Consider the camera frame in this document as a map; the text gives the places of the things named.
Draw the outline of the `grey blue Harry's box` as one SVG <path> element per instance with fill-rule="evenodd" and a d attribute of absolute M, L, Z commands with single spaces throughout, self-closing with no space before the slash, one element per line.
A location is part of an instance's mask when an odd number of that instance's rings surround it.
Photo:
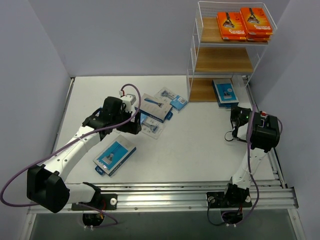
<path fill-rule="evenodd" d="M 93 162 L 95 171 L 111 177 L 131 157 L 137 147 L 122 135 L 118 135 Z"/>

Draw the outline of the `orange Gillette box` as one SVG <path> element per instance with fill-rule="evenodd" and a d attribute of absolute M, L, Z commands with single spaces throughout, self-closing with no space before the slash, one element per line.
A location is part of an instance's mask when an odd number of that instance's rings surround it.
<path fill-rule="evenodd" d="M 246 31 L 240 12 L 218 12 L 216 15 L 220 36 L 224 41 L 245 41 Z"/>
<path fill-rule="evenodd" d="M 271 35 L 247 34 L 246 39 L 254 42 L 267 42 L 271 39 Z"/>
<path fill-rule="evenodd" d="M 273 28 L 261 7 L 242 7 L 240 15 L 247 34 L 254 37 L 273 34 Z"/>

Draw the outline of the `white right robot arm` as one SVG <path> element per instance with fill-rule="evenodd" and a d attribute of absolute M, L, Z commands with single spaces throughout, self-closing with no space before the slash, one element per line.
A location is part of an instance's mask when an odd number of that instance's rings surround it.
<path fill-rule="evenodd" d="M 278 145 L 283 125 L 274 115 L 238 106 L 231 108 L 230 122 L 233 138 L 246 143 L 246 153 L 225 190 L 206 193 L 207 206 L 255 208 L 260 192 L 254 175 L 265 156 Z"/>

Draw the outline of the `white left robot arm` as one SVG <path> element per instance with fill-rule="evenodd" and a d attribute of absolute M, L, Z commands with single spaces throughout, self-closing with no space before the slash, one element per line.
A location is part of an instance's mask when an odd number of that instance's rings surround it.
<path fill-rule="evenodd" d="M 99 187 L 89 182 L 67 184 L 65 181 L 85 154 L 113 129 L 134 135 L 139 133 L 141 114 L 136 111 L 132 117 L 136 100 L 133 94 L 107 97 L 103 106 L 83 121 L 59 153 L 27 170 L 27 198 L 52 213 L 58 213 L 67 204 L 81 203 L 90 210 L 101 207 L 103 199 Z"/>

